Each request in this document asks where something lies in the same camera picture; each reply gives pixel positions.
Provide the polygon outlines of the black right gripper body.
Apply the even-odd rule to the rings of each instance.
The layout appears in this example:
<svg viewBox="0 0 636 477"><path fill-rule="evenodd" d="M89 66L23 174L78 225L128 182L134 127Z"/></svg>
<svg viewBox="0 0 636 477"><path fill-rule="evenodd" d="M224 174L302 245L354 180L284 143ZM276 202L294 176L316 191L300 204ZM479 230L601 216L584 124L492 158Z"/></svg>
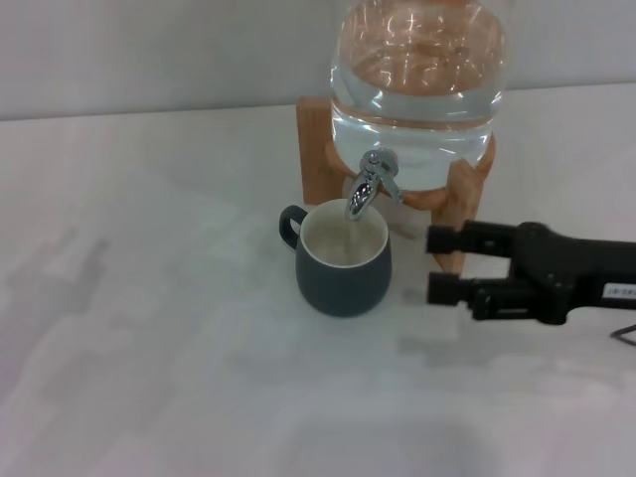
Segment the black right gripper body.
<svg viewBox="0 0 636 477"><path fill-rule="evenodd" d="M529 316L560 326L577 308L635 308L635 244L571 238L539 223L517 227L511 275L527 282Z"/></svg>

